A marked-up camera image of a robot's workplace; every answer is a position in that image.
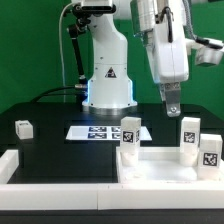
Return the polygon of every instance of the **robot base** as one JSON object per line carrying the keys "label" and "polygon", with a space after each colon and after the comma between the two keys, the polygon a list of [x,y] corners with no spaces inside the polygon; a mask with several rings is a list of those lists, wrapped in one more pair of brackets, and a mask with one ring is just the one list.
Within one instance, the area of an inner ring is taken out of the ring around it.
{"label": "robot base", "polygon": [[99,115],[123,115],[137,111],[137,104],[125,108],[99,108],[88,105],[82,105],[83,111]]}

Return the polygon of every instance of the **cable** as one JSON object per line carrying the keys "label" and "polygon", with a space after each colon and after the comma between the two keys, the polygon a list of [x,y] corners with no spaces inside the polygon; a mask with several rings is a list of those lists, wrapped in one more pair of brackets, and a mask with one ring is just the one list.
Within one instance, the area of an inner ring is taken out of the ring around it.
{"label": "cable", "polygon": [[58,87],[58,88],[50,89],[50,90],[47,90],[47,91],[41,93],[39,96],[33,98],[30,102],[31,102],[31,103],[35,103],[35,102],[37,102],[40,98],[42,98],[42,97],[48,95],[49,93],[53,93],[53,92],[60,91],[60,90],[66,90],[66,89],[75,89],[75,87],[74,87],[74,86],[63,86],[63,87]]}
{"label": "cable", "polygon": [[190,12],[190,6],[188,3],[188,0],[183,0],[184,8],[185,8],[185,14],[186,14],[186,22],[187,22],[187,32],[189,35],[189,38],[196,41],[197,36],[194,34],[192,21],[191,21],[191,12]]}
{"label": "cable", "polygon": [[63,86],[66,86],[66,80],[65,80],[65,63],[64,63],[64,55],[63,55],[63,44],[62,44],[62,20],[65,12],[67,9],[71,6],[74,6],[76,3],[69,3],[64,7],[64,9],[61,12],[60,19],[59,19],[59,47],[60,47],[60,57],[61,57],[61,69],[62,69],[62,83]]}

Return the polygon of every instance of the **white tray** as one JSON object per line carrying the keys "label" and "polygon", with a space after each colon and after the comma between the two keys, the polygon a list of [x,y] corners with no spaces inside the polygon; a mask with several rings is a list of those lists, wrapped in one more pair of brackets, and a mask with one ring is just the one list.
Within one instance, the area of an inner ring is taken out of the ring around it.
{"label": "white tray", "polygon": [[[117,148],[117,172],[119,183],[150,181],[196,182],[197,167],[179,163],[179,147],[141,147],[137,166],[124,166]],[[224,162],[221,161],[220,181],[224,180]]]}

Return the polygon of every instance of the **black cable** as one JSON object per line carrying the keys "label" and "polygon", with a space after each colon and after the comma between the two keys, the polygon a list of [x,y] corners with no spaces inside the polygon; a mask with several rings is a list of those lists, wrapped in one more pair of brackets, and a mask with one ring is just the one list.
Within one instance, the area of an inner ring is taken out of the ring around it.
{"label": "black cable", "polygon": [[167,22],[168,22],[168,42],[172,43],[173,42],[173,27],[172,27],[172,16],[171,16],[172,12],[169,7],[165,7],[162,10],[162,14],[160,17],[161,21],[163,21],[165,14],[167,17]]}
{"label": "black cable", "polygon": [[38,100],[40,100],[43,97],[49,97],[49,96],[74,96],[74,95],[84,95],[84,94],[85,94],[85,92],[45,94],[45,95],[40,96],[38,98]]}
{"label": "black cable", "polygon": [[49,93],[57,92],[57,91],[60,91],[60,90],[66,90],[66,89],[75,89],[75,87],[74,86],[65,86],[65,87],[58,87],[58,88],[50,89],[50,90],[47,90],[47,91],[41,93],[39,96],[33,98],[30,102],[35,103],[39,99],[41,99],[42,97],[48,95]]}

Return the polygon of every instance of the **metal bracket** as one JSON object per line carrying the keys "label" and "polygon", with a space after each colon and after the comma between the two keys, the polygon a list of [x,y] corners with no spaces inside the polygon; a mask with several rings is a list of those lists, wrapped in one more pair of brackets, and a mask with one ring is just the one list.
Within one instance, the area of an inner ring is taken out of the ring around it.
{"label": "metal bracket", "polygon": [[166,83],[160,85],[160,94],[166,102],[167,115],[177,117],[180,115],[180,83]]}

